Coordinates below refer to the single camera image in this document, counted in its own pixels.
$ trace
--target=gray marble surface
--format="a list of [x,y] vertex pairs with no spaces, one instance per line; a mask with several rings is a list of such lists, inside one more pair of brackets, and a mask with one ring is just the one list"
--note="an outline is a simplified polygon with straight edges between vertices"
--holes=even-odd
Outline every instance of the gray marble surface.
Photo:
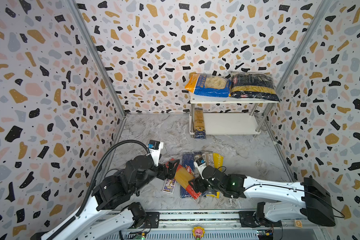
[[[127,115],[120,141],[135,139],[148,143],[150,139],[164,142],[160,163],[171,158],[182,159],[183,152],[213,151],[224,157],[226,174],[236,173],[251,177],[288,181],[287,174],[270,140],[268,132],[262,131],[257,137],[252,135],[207,135],[207,139],[194,139],[189,135],[188,115]],[[123,169],[128,160],[145,154],[138,144],[125,144],[115,150],[109,169]],[[131,200],[117,209],[140,202],[144,209],[254,209],[264,199],[228,199],[220,197],[180,198],[180,185],[177,183],[173,194],[162,192],[164,181],[154,179]]]

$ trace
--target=upper shelf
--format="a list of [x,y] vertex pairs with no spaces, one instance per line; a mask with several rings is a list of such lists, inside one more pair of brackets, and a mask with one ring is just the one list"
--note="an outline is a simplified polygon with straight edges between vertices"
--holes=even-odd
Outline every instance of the upper shelf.
[[198,103],[278,103],[277,101],[269,101],[264,99],[258,99],[258,98],[218,98],[218,97],[207,97],[207,96],[201,96],[196,95],[193,93],[189,93],[191,100],[191,103],[198,104]]

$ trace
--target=vented metal panel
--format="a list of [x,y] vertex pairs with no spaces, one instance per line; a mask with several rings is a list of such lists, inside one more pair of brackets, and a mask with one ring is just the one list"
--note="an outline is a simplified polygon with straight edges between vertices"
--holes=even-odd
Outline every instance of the vented metal panel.
[[[125,240],[131,239],[134,234],[126,235]],[[105,240],[120,239],[119,234],[112,234]],[[176,239],[195,239],[192,231],[151,231],[146,239],[149,240],[176,240]],[[207,231],[203,240],[258,240],[256,230],[214,230]]]

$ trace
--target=terrazzo wallpaper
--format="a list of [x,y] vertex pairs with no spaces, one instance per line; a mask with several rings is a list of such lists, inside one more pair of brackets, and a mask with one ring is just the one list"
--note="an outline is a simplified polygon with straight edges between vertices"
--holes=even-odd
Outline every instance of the terrazzo wallpaper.
[[0,1],[0,240],[82,202],[119,113],[62,1]]
[[[277,84],[321,1],[76,2],[125,112],[187,113],[190,73],[260,71]],[[251,106],[203,108],[247,112]]]
[[296,180],[313,177],[360,240],[360,1],[332,1],[269,120]]

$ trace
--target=robotic arm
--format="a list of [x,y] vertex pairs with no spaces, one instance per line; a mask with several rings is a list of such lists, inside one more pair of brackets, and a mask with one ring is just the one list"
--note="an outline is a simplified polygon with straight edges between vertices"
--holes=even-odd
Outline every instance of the robotic arm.
[[[142,145],[141,142],[128,141]],[[94,226],[92,224],[120,204],[130,200],[132,194],[139,196],[140,189],[154,178],[165,180],[175,177],[179,160],[159,164],[163,143],[150,140],[148,147],[147,151],[150,154],[129,160],[125,169],[105,177],[93,189],[92,196],[89,197],[80,214],[77,214],[80,210],[77,209],[53,230],[36,233],[31,239],[52,240],[55,237],[59,240],[101,239],[126,228],[140,227],[147,214],[140,203],[136,202],[115,217]],[[199,170],[200,176],[189,181],[195,192],[213,189],[229,198],[261,197],[280,201],[261,202],[256,212],[244,213],[242,219],[247,227],[270,227],[279,220],[297,218],[307,218],[313,223],[328,227],[335,225],[331,196],[313,179],[304,178],[304,183],[285,183],[259,180],[241,174],[226,175],[212,166],[207,166],[202,158],[195,161],[195,167]]]

